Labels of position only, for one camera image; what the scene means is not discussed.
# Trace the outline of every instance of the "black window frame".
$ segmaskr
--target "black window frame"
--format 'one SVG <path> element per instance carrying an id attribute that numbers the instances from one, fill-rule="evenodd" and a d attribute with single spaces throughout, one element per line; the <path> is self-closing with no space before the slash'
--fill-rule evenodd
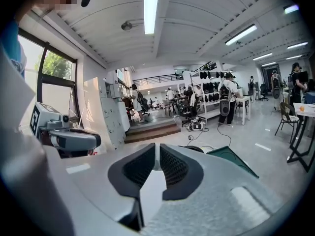
<path id="1" fill-rule="evenodd" d="M 30 34 L 29 32 L 19 28 L 19 35 L 22 36 L 23 38 L 26 38 L 27 40 L 41 46 L 44 48 L 40 63 L 39 63 L 39 68 L 38 68 L 38 77 L 37 77 L 37 90 L 36 90 L 36 100 L 38 102 L 43 102 L 43 83 L 45 84 L 51 84 L 51 85 L 56 85 L 56 86 L 61 86 L 61 87 L 68 87 L 72 88 L 73 92 L 73 99 L 74 99 L 74 107 L 75 107 L 75 112 L 77 114 L 76 117 L 71 117 L 69 120 L 71 122 L 78 121 L 81 119 L 81 114 L 80 114 L 80 109 L 79 109 L 79 103 L 78 103 L 78 93 L 77 93 L 77 66 L 78 66 L 78 60 L 70 57 L 69 55 L 59 51 L 57 48 L 51 46 L 49 42 L 45 42 L 36 36 Z M 75 65 L 75 76 L 74 76 L 74 81 L 58 78 L 55 76 L 43 74 L 43 66 L 44 66 L 44 61 L 46 58 L 47 51 L 53 52 L 57 54 L 58 56 L 72 62 Z"/>

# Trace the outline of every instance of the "railing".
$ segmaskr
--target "railing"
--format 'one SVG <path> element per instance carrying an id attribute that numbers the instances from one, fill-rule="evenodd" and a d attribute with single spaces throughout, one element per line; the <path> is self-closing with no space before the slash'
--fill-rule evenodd
<path id="1" fill-rule="evenodd" d="M 162 76 L 144 78 L 140 80 L 134 80 L 133 83 L 137 87 L 139 87 L 139 86 L 161 83 L 161 82 L 178 81 L 182 79 L 183 79 L 183 76 L 181 74 L 170 74 L 170 75 L 162 75 Z"/>

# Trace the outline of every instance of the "green tray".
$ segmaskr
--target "green tray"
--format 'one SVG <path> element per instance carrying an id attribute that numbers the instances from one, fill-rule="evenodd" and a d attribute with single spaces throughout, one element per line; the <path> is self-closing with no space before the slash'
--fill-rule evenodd
<path id="1" fill-rule="evenodd" d="M 243 170 L 252 174 L 254 177 L 259 178 L 259 176 L 257 176 L 255 172 L 252 171 L 251 168 L 229 148 L 229 146 L 221 147 L 219 149 L 210 151 L 207 153 L 207 155 L 214 155 L 229 160 L 230 162 L 235 163 L 236 165 L 241 167 Z"/>

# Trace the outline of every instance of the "green foliage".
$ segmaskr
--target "green foliage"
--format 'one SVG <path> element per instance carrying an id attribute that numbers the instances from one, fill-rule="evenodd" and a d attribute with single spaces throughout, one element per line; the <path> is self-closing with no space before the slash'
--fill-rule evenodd
<path id="1" fill-rule="evenodd" d="M 40 63 L 40 57 L 39 57 L 39 61 L 35 64 L 36 71 L 38 71 L 39 63 Z M 52 52 L 49 52 L 49 51 L 47 52 L 47 55 L 44 61 L 44 66 L 43 66 L 43 74 L 70 80 L 71 72 L 72 72 L 72 63 L 70 61 Z"/>

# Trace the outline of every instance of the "ceiling light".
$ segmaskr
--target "ceiling light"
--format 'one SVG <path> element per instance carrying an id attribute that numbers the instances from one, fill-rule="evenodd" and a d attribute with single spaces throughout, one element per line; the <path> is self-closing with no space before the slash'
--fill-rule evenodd
<path id="1" fill-rule="evenodd" d="M 291 45 L 291 46 L 288 47 L 288 49 L 299 47 L 299 46 L 303 46 L 303 45 L 307 45 L 307 44 L 308 44 L 308 42 L 303 42 L 303 43 L 299 43 L 299 44 L 296 44 L 296 45 Z"/>
<path id="2" fill-rule="evenodd" d="M 275 64 L 275 62 L 271 62 L 271 63 L 268 63 L 268 64 L 264 64 L 264 65 L 261 65 L 261 66 L 268 66 L 268 65 L 273 65 Z"/>
<path id="3" fill-rule="evenodd" d="M 153 34 L 158 0 L 144 0 L 144 34 Z"/>
<path id="4" fill-rule="evenodd" d="M 226 41 L 225 44 L 231 45 L 234 42 L 236 42 L 237 40 L 241 39 L 242 37 L 245 37 L 247 34 L 250 34 L 252 31 L 254 31 L 256 29 L 257 29 L 256 25 L 251 25 L 248 28 L 246 28 L 245 30 L 241 31 L 239 34 L 232 37 L 230 40 Z"/>
<path id="5" fill-rule="evenodd" d="M 270 56 L 270 55 L 272 55 L 272 53 L 268 53 L 268 54 L 265 54 L 265 55 L 263 55 L 263 56 L 256 57 L 256 58 L 254 58 L 253 60 L 262 59 L 262 58 L 268 57 L 268 56 Z"/>
<path id="6" fill-rule="evenodd" d="M 299 6 L 295 4 L 295 5 L 289 6 L 287 8 L 284 8 L 284 13 L 285 14 L 289 14 L 289 13 L 291 13 L 293 11 L 298 10 L 298 9 L 299 9 Z"/>
<path id="7" fill-rule="evenodd" d="M 295 58 L 299 58 L 301 57 L 302 55 L 298 55 L 298 56 L 294 56 L 294 57 L 289 57 L 289 58 L 286 58 L 286 59 L 295 59 Z"/>

